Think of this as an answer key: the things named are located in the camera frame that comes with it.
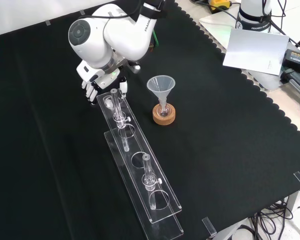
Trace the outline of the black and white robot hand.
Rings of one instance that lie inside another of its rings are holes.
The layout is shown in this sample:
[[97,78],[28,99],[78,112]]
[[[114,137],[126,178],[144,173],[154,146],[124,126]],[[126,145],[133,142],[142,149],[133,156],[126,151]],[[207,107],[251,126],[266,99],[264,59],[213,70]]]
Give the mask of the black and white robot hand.
[[121,57],[96,62],[81,61],[76,70],[83,80],[82,89],[86,91],[86,98],[91,104],[94,105],[99,94],[119,81],[120,70],[127,63],[128,61]]

